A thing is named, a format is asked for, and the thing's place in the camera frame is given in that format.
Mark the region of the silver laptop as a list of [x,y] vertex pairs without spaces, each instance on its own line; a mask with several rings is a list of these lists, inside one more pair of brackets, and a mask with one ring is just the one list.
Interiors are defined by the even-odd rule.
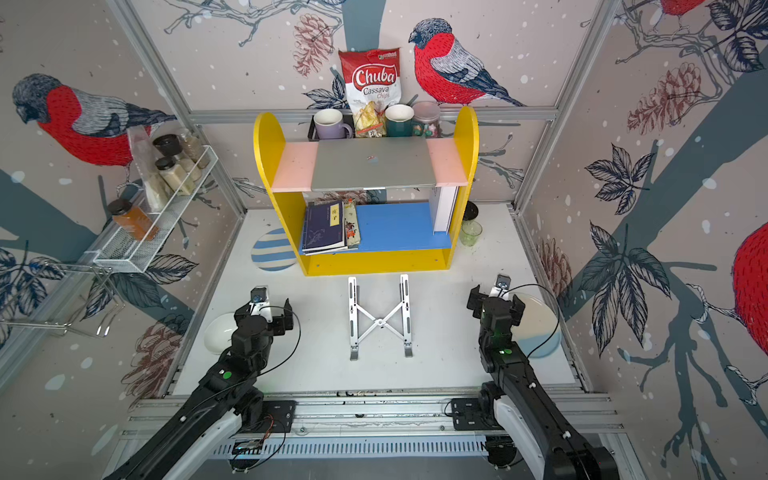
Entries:
[[426,140],[418,137],[322,140],[313,191],[434,187]]

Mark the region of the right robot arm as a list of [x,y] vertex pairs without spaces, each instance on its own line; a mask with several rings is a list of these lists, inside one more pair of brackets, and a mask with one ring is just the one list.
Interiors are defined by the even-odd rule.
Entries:
[[511,437],[537,479],[618,479],[608,449],[595,447],[565,418],[541,386],[528,357],[513,340],[525,304],[470,290],[467,308],[480,320],[481,364],[492,380],[481,386],[480,408]]

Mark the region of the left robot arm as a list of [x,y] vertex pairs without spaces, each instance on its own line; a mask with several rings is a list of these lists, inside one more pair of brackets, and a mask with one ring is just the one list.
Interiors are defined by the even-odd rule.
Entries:
[[248,303],[234,313],[231,346],[211,366],[179,410],[110,479],[188,479],[213,450],[240,430],[260,434],[258,448],[273,433],[290,432],[294,401],[266,401],[256,388],[276,336],[298,317],[282,305]]

